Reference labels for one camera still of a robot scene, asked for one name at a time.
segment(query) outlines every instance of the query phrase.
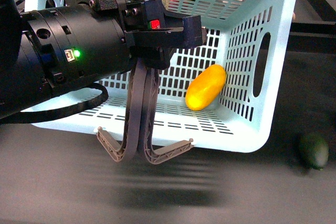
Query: yellow fruit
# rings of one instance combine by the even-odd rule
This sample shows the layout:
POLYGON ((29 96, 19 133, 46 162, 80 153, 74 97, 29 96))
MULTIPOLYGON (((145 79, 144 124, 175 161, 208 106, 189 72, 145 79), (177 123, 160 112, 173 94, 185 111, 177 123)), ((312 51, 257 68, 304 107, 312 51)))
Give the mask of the yellow fruit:
POLYGON ((207 107, 220 93, 226 80, 226 72, 220 65, 204 70, 187 89, 185 102, 189 109, 199 111, 207 107))

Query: green lime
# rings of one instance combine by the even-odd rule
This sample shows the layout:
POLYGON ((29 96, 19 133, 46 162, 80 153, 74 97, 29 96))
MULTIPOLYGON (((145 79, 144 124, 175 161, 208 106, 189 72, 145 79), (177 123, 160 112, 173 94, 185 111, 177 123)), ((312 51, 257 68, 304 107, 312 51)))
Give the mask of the green lime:
POLYGON ((299 152, 303 161, 311 168, 322 170, 328 161, 328 143, 319 133, 309 133, 300 138, 299 152))

